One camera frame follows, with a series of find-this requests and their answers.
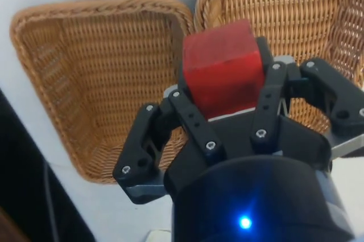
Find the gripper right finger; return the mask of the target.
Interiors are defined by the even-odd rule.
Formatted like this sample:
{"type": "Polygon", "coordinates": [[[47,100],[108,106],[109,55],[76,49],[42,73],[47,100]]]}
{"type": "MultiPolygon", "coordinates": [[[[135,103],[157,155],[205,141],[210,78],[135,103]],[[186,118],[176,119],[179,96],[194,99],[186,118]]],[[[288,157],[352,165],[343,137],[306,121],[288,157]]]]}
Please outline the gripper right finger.
{"type": "Polygon", "coordinates": [[[254,151],[314,159],[363,156],[363,91],[321,58],[301,65],[290,56],[275,61],[266,38],[256,41],[265,81],[252,122],[254,151]],[[295,98],[324,114],[330,122],[326,134],[289,118],[295,98]]]}

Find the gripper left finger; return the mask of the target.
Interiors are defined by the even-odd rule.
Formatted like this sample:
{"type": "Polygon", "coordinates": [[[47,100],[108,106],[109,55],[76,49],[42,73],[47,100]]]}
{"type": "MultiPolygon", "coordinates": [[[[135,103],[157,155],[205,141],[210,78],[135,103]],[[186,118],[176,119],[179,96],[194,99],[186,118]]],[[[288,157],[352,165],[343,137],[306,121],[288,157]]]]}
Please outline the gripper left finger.
{"type": "Polygon", "coordinates": [[[134,204],[177,195],[205,170],[225,160],[225,149],[212,126],[181,90],[137,113],[113,170],[113,178],[134,204]],[[173,130],[188,140],[162,171],[159,162],[173,130]]]}

